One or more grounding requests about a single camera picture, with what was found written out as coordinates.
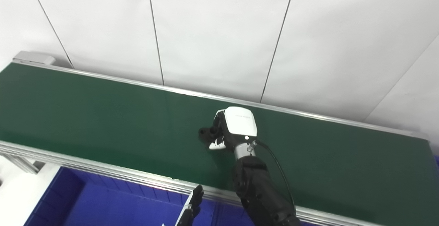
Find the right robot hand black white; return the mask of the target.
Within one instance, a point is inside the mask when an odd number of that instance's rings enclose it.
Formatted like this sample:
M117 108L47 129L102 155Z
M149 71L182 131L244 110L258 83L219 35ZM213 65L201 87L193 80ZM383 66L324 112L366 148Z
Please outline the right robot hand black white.
M258 134L253 113L243 107L218 110L209 131L211 139L207 141L207 147L210 150L235 151L240 145L254 143Z

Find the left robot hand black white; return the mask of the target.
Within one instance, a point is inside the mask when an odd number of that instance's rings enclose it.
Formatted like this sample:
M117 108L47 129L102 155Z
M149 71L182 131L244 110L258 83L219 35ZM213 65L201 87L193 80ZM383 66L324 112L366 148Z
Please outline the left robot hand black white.
M195 189L189 194L175 226L192 226L193 220L199 214L200 205L203 201L204 189L202 185L197 185Z

